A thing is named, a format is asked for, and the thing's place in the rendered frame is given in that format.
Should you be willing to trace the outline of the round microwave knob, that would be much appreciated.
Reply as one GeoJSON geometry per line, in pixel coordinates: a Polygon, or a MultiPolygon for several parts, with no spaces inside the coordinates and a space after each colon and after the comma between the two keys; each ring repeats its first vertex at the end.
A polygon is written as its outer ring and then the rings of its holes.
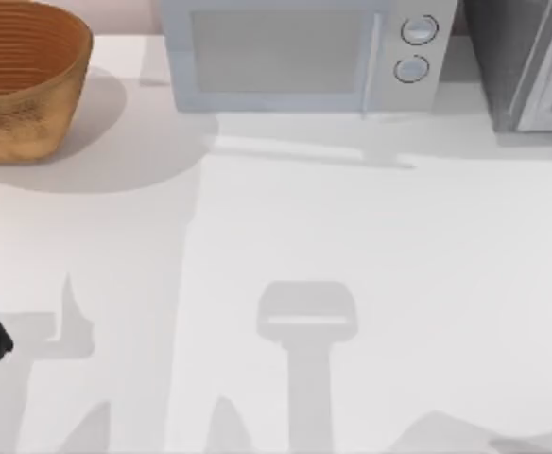
{"type": "Polygon", "coordinates": [[[412,55],[396,62],[393,75],[404,84],[417,83],[427,77],[430,71],[429,61],[420,55],[412,55]]]}
{"type": "Polygon", "coordinates": [[[402,39],[410,45],[424,45],[433,41],[439,33],[439,23],[431,15],[407,19],[401,27],[402,39]]]}

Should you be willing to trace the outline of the pale microwave oven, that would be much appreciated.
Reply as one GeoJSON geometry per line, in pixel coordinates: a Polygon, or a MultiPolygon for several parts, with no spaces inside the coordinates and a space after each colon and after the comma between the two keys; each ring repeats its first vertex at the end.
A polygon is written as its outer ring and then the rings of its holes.
{"type": "Polygon", "coordinates": [[[431,108],[458,0],[159,0],[183,112],[431,108]]]}

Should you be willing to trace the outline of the brown wicker basket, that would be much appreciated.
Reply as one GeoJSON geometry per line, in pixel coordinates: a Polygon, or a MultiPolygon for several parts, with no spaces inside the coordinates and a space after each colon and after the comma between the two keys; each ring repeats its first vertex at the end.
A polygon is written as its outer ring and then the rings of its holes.
{"type": "Polygon", "coordinates": [[[71,126],[94,36],[74,13],[0,0],[0,165],[54,154],[71,126]]]}

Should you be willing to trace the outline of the microwave oven door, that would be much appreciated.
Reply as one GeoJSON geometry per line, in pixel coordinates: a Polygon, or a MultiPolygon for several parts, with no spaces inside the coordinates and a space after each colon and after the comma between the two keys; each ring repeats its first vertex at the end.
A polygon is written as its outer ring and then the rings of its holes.
{"type": "Polygon", "coordinates": [[[361,112],[386,0],[159,0],[172,90],[190,113],[361,112]]]}

